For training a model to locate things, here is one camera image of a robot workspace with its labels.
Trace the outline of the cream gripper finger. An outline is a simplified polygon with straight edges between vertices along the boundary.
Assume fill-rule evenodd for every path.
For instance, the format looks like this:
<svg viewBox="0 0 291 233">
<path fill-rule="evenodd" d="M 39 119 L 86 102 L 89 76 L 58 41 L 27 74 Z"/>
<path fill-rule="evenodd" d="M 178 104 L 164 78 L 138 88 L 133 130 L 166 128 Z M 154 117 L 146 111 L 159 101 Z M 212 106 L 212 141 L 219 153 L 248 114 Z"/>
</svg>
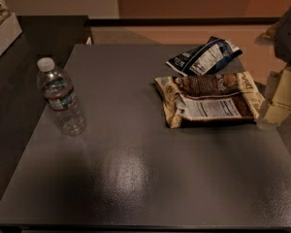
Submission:
<svg viewBox="0 0 291 233">
<path fill-rule="evenodd" d="M 281 125 L 291 115 L 291 64 L 269 74 L 264 96 L 259 124 Z"/>
</svg>

